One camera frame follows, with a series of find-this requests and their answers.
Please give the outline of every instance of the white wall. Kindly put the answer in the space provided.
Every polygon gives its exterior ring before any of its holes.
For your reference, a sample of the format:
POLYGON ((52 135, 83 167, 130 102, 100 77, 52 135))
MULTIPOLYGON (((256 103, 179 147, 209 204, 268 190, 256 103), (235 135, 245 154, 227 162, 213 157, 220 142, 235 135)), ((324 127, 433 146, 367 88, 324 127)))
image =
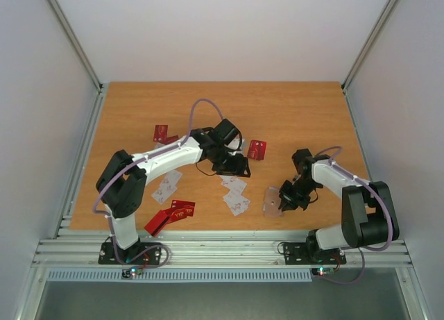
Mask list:
POLYGON ((444 316, 444 0, 401 0, 350 101, 374 179, 385 180, 435 319, 444 316))
POLYGON ((45 0, 0 0, 0 319, 49 236, 95 96, 45 0))
POLYGON ((108 81, 343 81, 386 0, 59 0, 108 81))

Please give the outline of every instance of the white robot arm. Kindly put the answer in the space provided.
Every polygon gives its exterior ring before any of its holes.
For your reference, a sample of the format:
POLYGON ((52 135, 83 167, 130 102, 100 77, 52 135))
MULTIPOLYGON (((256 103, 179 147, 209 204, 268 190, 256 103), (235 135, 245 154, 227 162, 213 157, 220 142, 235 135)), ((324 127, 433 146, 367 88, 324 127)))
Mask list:
POLYGON ((249 177, 248 159, 239 150, 241 145, 240 131, 224 119, 215 128, 194 129, 189 136, 152 151, 135 155, 128 155, 124 150, 116 152, 97 181, 96 189, 101 192, 125 166, 137 162, 127 171, 127 176, 113 182, 102 197, 123 256, 125 250, 139 241, 135 211, 142 202, 144 188, 152 180, 183 165, 205 159, 213 163, 212 169, 217 174, 249 177))
POLYGON ((311 203, 310 193, 323 186, 342 199, 341 224, 310 231, 307 237, 307 255, 313 262, 319 262, 324 255, 329 257, 329 251, 333 249, 386 242, 390 234, 392 240, 399 237, 398 221, 387 184, 360 179, 328 155, 313 156, 308 149, 297 150, 292 160, 298 175, 293 182, 286 180, 280 188, 282 211, 297 207, 307 209, 311 203), (375 208, 375 212, 367 214, 366 207, 375 208))

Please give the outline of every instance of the transparent plastic piece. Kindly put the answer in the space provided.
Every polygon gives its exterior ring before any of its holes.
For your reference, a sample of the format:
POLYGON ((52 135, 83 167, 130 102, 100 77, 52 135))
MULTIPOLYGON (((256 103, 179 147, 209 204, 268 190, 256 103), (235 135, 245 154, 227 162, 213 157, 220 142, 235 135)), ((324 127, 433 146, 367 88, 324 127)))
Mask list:
POLYGON ((265 191, 264 204, 262 210, 265 217, 281 217, 282 211, 279 209, 280 197, 279 188, 269 187, 265 191))

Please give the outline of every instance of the playing card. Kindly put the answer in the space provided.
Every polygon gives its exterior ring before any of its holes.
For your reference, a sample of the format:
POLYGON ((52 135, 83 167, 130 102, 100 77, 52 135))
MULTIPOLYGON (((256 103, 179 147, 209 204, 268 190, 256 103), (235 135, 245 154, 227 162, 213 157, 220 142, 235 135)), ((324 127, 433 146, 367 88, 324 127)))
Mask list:
POLYGON ((177 187, 171 184, 161 184, 151 195, 159 204, 163 204, 175 191, 177 187))
POLYGON ((170 219, 168 220, 168 224, 187 218, 187 213, 185 208, 182 209, 169 208, 163 211, 170 217, 170 219))
POLYGON ((182 178, 182 173, 179 171, 176 171, 175 169, 173 171, 168 172, 165 174, 164 179, 160 183, 160 187, 165 185, 176 185, 178 183, 179 179, 182 178))
POLYGON ((242 181, 241 179, 235 176, 229 176, 228 178, 222 179, 222 186, 227 187, 229 190, 236 192, 238 194, 242 194, 245 187, 247 187, 247 183, 242 181))
POLYGON ((223 197, 223 200, 225 201, 225 203, 227 203, 234 216, 245 212, 245 210, 247 210, 250 206, 250 200, 232 191, 226 194, 223 197))
POLYGON ((167 137, 165 139, 165 141, 162 141, 162 143, 163 144, 170 144, 170 143, 173 143, 173 142, 177 141, 178 139, 179 139, 179 136, 178 135, 174 135, 174 136, 167 137))
POLYGON ((168 125, 156 124, 154 128, 154 142, 165 142, 167 139, 168 125))
POLYGON ((265 157, 266 142, 251 140, 247 156, 250 159, 263 160, 265 157))
POLYGON ((188 216, 193 216, 194 215, 194 207, 195 207, 195 203, 194 202, 189 202, 189 201, 181 201, 181 200, 172 200, 171 202, 171 207, 172 208, 184 208, 185 209, 185 213, 188 216))

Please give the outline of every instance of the white card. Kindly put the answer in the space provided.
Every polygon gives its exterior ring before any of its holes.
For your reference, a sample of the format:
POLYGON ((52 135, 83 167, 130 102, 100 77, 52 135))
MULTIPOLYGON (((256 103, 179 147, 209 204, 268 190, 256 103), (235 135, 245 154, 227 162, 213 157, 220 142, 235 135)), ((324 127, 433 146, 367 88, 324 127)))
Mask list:
POLYGON ((165 185, 175 186, 180 178, 182 178, 182 174, 174 169, 173 171, 170 171, 167 174, 165 174, 164 180, 162 180, 162 182, 160 183, 160 187, 165 185))
POLYGON ((178 188, 175 185, 160 185, 151 195, 159 204, 163 204, 178 188))
POLYGON ((238 194, 242 194, 245 187, 247 187, 247 183, 245 181, 242 181, 241 179, 236 178, 235 176, 224 178, 221 184, 222 186, 225 186, 229 190, 236 192, 238 194))
POLYGON ((226 194, 223 200, 227 203, 234 216, 245 212, 250 206, 250 200, 233 191, 226 194))

